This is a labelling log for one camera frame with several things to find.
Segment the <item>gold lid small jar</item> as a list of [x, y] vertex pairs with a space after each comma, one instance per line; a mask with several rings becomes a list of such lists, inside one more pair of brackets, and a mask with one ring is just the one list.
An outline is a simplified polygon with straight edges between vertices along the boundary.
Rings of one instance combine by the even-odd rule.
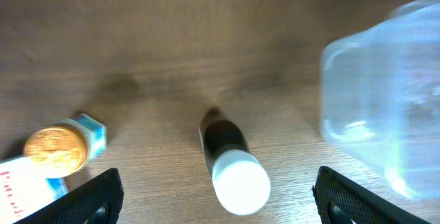
[[29, 136], [23, 155], [44, 177], [54, 179], [78, 172], [106, 148], [106, 126], [79, 113]]

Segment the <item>black bottle white cap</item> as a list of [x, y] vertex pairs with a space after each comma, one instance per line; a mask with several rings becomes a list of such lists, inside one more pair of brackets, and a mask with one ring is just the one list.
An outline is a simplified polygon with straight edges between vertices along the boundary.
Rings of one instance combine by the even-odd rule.
[[269, 200], [271, 182], [240, 128], [223, 112], [209, 109], [199, 125], [206, 166], [220, 204], [230, 213], [258, 212]]

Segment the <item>white blue medicine box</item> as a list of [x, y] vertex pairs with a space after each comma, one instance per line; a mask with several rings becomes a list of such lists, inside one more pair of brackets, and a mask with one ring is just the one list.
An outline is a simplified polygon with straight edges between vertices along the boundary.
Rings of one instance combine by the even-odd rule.
[[26, 157], [1, 162], [1, 224], [16, 223], [67, 193], [62, 178], [45, 178]]

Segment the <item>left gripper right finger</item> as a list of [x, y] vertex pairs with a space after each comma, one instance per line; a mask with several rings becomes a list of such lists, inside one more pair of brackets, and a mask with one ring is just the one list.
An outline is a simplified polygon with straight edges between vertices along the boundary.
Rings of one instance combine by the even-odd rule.
[[312, 192], [323, 224], [429, 224], [328, 166], [319, 168]]

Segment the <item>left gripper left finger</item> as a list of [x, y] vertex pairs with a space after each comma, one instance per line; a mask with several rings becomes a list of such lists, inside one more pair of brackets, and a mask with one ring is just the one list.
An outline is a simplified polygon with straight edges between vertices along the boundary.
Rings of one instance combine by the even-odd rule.
[[117, 168], [110, 168], [18, 224], [116, 224], [124, 190]]

